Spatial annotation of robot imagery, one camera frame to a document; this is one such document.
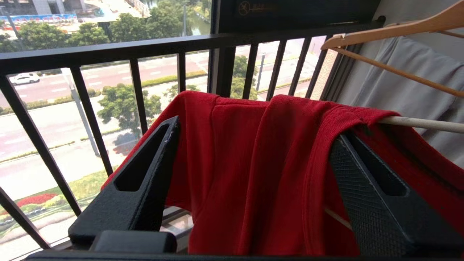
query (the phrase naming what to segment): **street lamp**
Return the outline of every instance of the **street lamp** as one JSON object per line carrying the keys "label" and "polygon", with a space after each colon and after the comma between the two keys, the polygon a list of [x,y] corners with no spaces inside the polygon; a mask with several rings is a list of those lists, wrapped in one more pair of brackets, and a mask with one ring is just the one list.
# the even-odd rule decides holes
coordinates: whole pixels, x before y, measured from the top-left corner
{"label": "street lamp", "polygon": [[84,124],[85,132],[89,137],[90,145],[92,146],[93,152],[95,156],[100,157],[100,153],[98,152],[97,145],[95,144],[95,140],[93,139],[92,131],[90,130],[89,122],[87,122],[87,118],[85,117],[84,109],[82,108],[81,100],[79,99],[79,95],[77,94],[76,88],[74,86],[74,82],[69,81],[68,76],[71,75],[71,69],[69,68],[61,68],[61,72],[63,74],[64,80],[69,86],[71,90],[71,96],[76,102],[77,110],[79,111],[79,115],[81,116],[82,123]]}
{"label": "street lamp", "polygon": [[7,10],[3,10],[5,7],[0,7],[0,14],[1,15],[6,15],[8,18],[8,22],[10,23],[10,26],[13,28],[14,34],[16,35],[16,38],[18,39],[19,46],[21,47],[21,51],[24,51],[24,45],[23,41],[21,40],[21,37],[19,37],[18,30],[16,30],[16,26],[14,26],[13,19],[11,19],[10,13]]}
{"label": "street lamp", "polygon": [[258,82],[256,83],[256,91],[259,91],[259,82],[261,81],[261,73],[263,72],[263,64],[266,53],[261,54],[261,66],[259,67]]}

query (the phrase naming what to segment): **pole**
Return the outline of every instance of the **pole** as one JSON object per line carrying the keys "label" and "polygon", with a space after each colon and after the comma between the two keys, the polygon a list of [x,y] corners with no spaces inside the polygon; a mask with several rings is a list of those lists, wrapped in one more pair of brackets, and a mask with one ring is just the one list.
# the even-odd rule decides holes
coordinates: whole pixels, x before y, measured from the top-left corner
{"label": "pole", "polygon": [[256,90],[259,91],[259,82],[261,81],[261,73],[263,72],[263,64],[264,64],[264,58],[266,56],[266,53],[264,52],[261,55],[261,66],[259,67],[259,74],[258,74],[258,83],[256,83]]}
{"label": "pole", "polygon": [[182,36],[187,36],[187,8],[184,3],[184,31],[182,32]]}
{"label": "pole", "polygon": [[21,37],[19,37],[18,30],[16,30],[16,26],[14,26],[13,19],[11,19],[10,13],[7,10],[3,11],[3,7],[0,7],[0,13],[2,15],[6,15],[6,17],[8,18],[8,22],[10,22],[10,26],[13,28],[14,34],[16,35],[16,38],[18,39],[19,46],[21,47],[21,51],[24,51],[25,48],[23,45],[23,41],[21,40]]}
{"label": "pole", "polygon": [[69,68],[61,68],[61,72],[63,73],[63,77],[65,81],[67,82],[69,89],[71,89],[72,99],[76,102],[77,111],[79,112],[79,115],[81,116],[82,123],[84,124],[85,132],[87,133],[87,136],[89,137],[90,145],[92,146],[93,152],[95,153],[95,156],[100,157],[100,153],[98,152],[97,145],[95,144],[95,140],[92,135],[92,131],[90,130],[89,122],[87,121],[87,118],[85,117],[84,109],[82,108],[82,104],[79,99],[79,95],[77,94],[76,88],[74,86],[74,82],[70,82],[68,80],[68,75],[71,73],[71,71]]}

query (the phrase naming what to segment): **tree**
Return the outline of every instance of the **tree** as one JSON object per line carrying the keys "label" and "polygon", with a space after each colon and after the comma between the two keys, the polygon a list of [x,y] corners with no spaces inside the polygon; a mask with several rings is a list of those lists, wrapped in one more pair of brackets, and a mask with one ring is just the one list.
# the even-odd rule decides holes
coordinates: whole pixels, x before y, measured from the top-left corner
{"label": "tree", "polygon": [[[184,30],[183,5],[170,1],[158,2],[157,7],[150,10],[151,16],[147,18],[147,32],[150,39],[178,37]],[[187,32],[191,34],[191,23],[187,21]]]}
{"label": "tree", "polygon": [[110,40],[103,29],[97,24],[85,23],[79,26],[79,31],[73,33],[68,39],[70,46],[91,46],[107,44]]}
{"label": "tree", "polygon": [[[246,70],[248,67],[248,58],[244,55],[236,56],[233,64],[233,73],[232,73],[232,85],[231,85],[231,98],[241,99],[243,95],[243,88],[245,86],[245,77]],[[256,74],[258,70],[254,69],[253,75]],[[256,80],[251,81],[250,89],[250,100],[256,100],[258,98],[258,92],[256,91],[255,86]]]}
{"label": "tree", "polygon": [[[189,91],[200,91],[200,89],[196,85],[186,85],[185,89]],[[168,89],[167,92],[164,92],[163,94],[164,94],[164,97],[168,97],[169,102],[171,102],[175,98],[177,93],[178,93],[177,85],[173,85],[171,86],[171,88]]]}
{"label": "tree", "polygon": [[[148,97],[148,91],[142,93],[145,113],[148,121],[151,121],[156,114],[161,113],[161,98],[156,95]],[[97,115],[103,120],[103,123],[107,124],[112,118],[115,118],[119,121],[121,129],[131,129],[134,135],[141,137],[134,88],[131,85],[120,83],[116,87],[105,86],[102,94],[104,98],[98,103],[103,109],[97,112]]]}
{"label": "tree", "polygon": [[0,52],[16,52],[18,50],[9,38],[10,36],[7,33],[0,34]]}
{"label": "tree", "polygon": [[[231,98],[233,99],[241,99],[243,96],[243,88],[245,86],[245,79],[240,77],[233,77],[232,78],[232,85],[231,85]],[[255,88],[251,87],[250,89],[250,100],[257,100],[258,99],[258,92]]]}
{"label": "tree", "polygon": [[18,34],[24,46],[31,50],[67,47],[66,33],[46,23],[29,22],[21,26]]}
{"label": "tree", "polygon": [[144,18],[122,13],[110,24],[113,42],[130,42],[149,39]]}
{"label": "tree", "polygon": [[211,0],[201,0],[201,9],[203,10],[203,13],[205,14],[206,18],[210,17],[211,4]]}
{"label": "tree", "polygon": [[[235,61],[233,63],[233,75],[235,77],[246,77],[246,69],[248,67],[248,58],[245,55],[235,56]],[[253,72],[255,75],[258,72],[257,68]]]}

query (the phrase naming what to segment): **wooden hanger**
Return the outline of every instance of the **wooden hanger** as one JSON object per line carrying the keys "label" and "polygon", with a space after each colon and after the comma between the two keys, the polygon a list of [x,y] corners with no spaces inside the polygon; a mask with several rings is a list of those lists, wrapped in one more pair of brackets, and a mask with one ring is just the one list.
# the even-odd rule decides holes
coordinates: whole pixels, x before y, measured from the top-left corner
{"label": "wooden hanger", "polygon": [[424,20],[334,36],[322,45],[321,50],[415,33],[442,32],[460,27],[464,27],[464,0]]}
{"label": "wooden hanger", "polygon": [[402,70],[398,70],[389,65],[385,65],[376,60],[369,59],[367,57],[361,56],[354,52],[350,52],[345,49],[339,48],[339,46],[360,44],[360,43],[365,43],[369,41],[409,35],[409,34],[414,34],[414,33],[439,32],[439,33],[451,34],[450,32],[445,32],[445,31],[455,29],[455,28],[460,28],[460,27],[464,27],[464,0],[460,0],[456,4],[445,9],[439,14],[436,14],[424,20],[413,21],[413,22],[409,22],[406,24],[387,26],[387,27],[379,28],[379,29],[350,33],[344,36],[332,37],[328,39],[322,45],[321,50],[326,50],[330,48],[336,52],[339,52],[343,55],[354,58],[356,60],[369,63],[376,67],[379,67],[389,72],[401,75],[403,77],[406,77],[408,79],[411,79],[416,82],[422,83],[424,85],[430,86],[437,90],[444,91],[456,97],[464,98],[464,91],[457,91],[452,88],[448,88],[444,85],[434,83],[427,79],[415,76],[413,74],[404,72]]}

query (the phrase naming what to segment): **blue sign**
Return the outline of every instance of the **blue sign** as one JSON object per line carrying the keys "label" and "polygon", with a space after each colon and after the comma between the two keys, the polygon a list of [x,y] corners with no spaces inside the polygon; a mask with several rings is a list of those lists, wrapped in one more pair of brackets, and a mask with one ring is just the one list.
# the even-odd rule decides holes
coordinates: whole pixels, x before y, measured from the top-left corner
{"label": "blue sign", "polygon": [[[27,22],[46,22],[46,23],[57,23],[57,22],[74,22],[77,20],[75,13],[65,14],[41,14],[41,15],[12,15],[11,19],[15,24],[22,24]],[[8,25],[8,17],[0,16],[0,20],[4,20],[5,24]]]}

